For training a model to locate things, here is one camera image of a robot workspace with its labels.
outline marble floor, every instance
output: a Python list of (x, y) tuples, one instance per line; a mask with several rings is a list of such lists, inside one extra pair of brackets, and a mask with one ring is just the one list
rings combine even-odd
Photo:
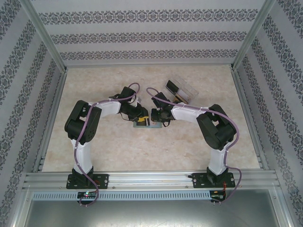
[[(151, 110), (155, 106), (145, 89), (154, 87), (171, 99), (165, 85), (175, 76), (199, 92), (193, 105), (219, 104), (237, 123), (240, 139), (230, 150), (227, 163), (259, 168), (229, 66), (129, 66), (69, 69), (43, 171), (70, 172), (73, 167), (73, 149), (64, 125), (78, 100), (100, 101), (138, 82), (142, 106)], [(210, 148), (193, 123), (172, 121), (167, 128), (134, 128), (116, 114), (100, 120), (91, 157), (95, 171), (198, 170), (208, 166)]]

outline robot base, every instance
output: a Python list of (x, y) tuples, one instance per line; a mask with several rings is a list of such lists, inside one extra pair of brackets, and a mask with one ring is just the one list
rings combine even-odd
[[(95, 189), (95, 186), (83, 175), (72, 169), (72, 174), (68, 175), (66, 188), (67, 189)], [(108, 174), (93, 174), (92, 168), (87, 175), (93, 179), (99, 189), (107, 189)]]
[(189, 178), (193, 179), (194, 188), (221, 188), (226, 184), (226, 188), (236, 186), (232, 173), (226, 169), (222, 174), (216, 176), (208, 168), (207, 173), (193, 173)]

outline yellow component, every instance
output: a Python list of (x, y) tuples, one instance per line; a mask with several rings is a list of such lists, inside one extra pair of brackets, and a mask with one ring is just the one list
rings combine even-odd
[(139, 117), (138, 122), (144, 122), (144, 121), (145, 121), (145, 119), (147, 119), (147, 118), (148, 118), (148, 116), (146, 116), (146, 117)]

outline enclosure wall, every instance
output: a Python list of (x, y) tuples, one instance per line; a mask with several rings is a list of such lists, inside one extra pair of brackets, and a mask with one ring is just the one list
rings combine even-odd
[(278, 0), (238, 74), (268, 165), (303, 225), (303, 1)]
[(0, 0), (0, 227), (36, 161), (61, 72), (17, 0)]
[(264, 0), (34, 0), (67, 66), (232, 63)]

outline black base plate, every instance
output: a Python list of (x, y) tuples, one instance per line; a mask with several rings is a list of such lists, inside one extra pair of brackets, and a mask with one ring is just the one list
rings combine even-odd
[(194, 188), (223, 188), (223, 183), (226, 183), (226, 188), (234, 188), (236, 186), (232, 173), (227, 173), (226, 176), (216, 185), (212, 185), (207, 179), (207, 173), (193, 173)]
[[(94, 174), (93, 180), (97, 183), (99, 189), (107, 189), (108, 186), (108, 174)], [(89, 187), (85, 185), (77, 184), (73, 174), (69, 174), (66, 183), (67, 189), (95, 189), (95, 186), (91, 184)]]

